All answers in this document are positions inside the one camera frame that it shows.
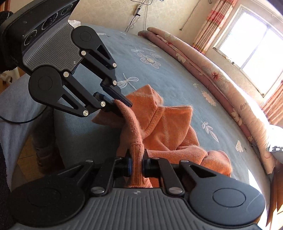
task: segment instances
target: bed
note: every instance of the bed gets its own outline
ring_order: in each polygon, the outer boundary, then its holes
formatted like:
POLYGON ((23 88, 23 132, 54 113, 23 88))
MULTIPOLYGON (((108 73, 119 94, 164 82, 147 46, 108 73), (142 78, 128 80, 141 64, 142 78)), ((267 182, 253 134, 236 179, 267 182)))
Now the bed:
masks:
MULTIPOLYGON (((230 158, 232 177, 260 190, 268 210, 270 180, 259 157, 235 120, 226 112, 210 91, 177 60, 149 40, 136 35, 92 26, 117 63, 116 77, 122 93, 127 95, 150 84, 164 99, 165 106, 192 105, 191 126, 205 150, 222 150, 230 158)), ((79 65, 75 78, 90 92, 103 93, 100 79, 79 65)), ((87 159, 102 163, 115 156, 119 145, 119 129, 91 122, 96 113, 87 118, 55 110, 57 144, 66 167, 87 159)), ((266 212, 259 222, 266 224, 266 212)))

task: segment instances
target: orange sweater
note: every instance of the orange sweater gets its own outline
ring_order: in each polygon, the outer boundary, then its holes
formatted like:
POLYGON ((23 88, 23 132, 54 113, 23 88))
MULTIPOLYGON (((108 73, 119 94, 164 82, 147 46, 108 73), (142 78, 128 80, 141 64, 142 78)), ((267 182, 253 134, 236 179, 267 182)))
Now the orange sweater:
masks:
POLYGON ((200 147, 196 132, 190 126, 191 106, 163 106, 163 100, 150 85, 126 96, 132 108, 115 100, 123 118, 112 112, 100 111, 93 122, 122 128, 117 156, 125 156, 130 150, 133 159, 133 174, 129 187, 158 187, 154 178, 142 176, 144 149, 149 157, 162 157, 178 164, 187 159, 226 176, 231 175, 231 163, 223 151, 206 152, 200 147))

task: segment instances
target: metal pin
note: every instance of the metal pin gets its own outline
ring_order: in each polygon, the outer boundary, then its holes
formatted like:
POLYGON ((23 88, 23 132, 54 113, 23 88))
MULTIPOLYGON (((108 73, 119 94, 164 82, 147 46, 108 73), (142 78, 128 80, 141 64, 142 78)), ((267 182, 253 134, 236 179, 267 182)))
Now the metal pin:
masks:
POLYGON ((92 187, 90 191, 94 194, 101 194, 105 192, 105 189, 102 187, 92 187))
POLYGON ((83 112, 83 115, 86 117, 86 116, 88 115, 88 111, 85 110, 85 111, 83 112))
POLYGON ((183 189, 179 188, 179 187, 171 187, 168 189, 168 191, 172 194, 180 194, 183 192, 183 189))
POLYGON ((69 73, 66 71, 66 72, 63 73, 63 76, 64 77, 69 77, 69 73))

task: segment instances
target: ribbed gray panel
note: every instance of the ribbed gray panel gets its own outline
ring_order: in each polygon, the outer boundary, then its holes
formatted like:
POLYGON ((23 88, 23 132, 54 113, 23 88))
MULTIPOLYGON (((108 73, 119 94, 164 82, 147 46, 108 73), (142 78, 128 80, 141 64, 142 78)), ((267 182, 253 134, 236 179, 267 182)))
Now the ribbed gray panel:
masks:
POLYGON ((47 31, 23 56, 24 65, 34 70, 41 65, 50 65, 57 70, 72 71, 81 60, 80 49, 73 44, 73 27, 68 17, 47 31))
MULTIPOLYGON (((15 224, 11 230, 35 230, 15 224)), ((91 198, 72 220, 42 230, 220 230, 196 218, 180 198, 164 195, 161 189, 118 189, 91 198)), ((256 225, 242 230, 258 230, 256 225)))

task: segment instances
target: camera lens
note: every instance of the camera lens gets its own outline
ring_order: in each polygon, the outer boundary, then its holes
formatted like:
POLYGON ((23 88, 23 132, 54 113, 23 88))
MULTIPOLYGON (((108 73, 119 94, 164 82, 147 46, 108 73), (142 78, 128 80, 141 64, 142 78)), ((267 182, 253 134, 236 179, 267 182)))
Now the camera lens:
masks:
POLYGON ((61 15, 65 15, 67 13, 71 12, 71 9, 73 7, 73 3, 71 3, 70 5, 66 6, 65 9, 62 11, 61 15))
POLYGON ((33 38, 36 36, 37 34, 37 30, 35 29, 34 31, 32 31, 25 39, 24 45, 28 45, 29 43, 31 43, 31 41, 33 40, 33 38))
POLYGON ((46 21, 43 23, 41 29, 45 30, 48 26, 50 26, 55 19, 57 18, 58 13, 53 14, 50 18, 46 19, 46 21))

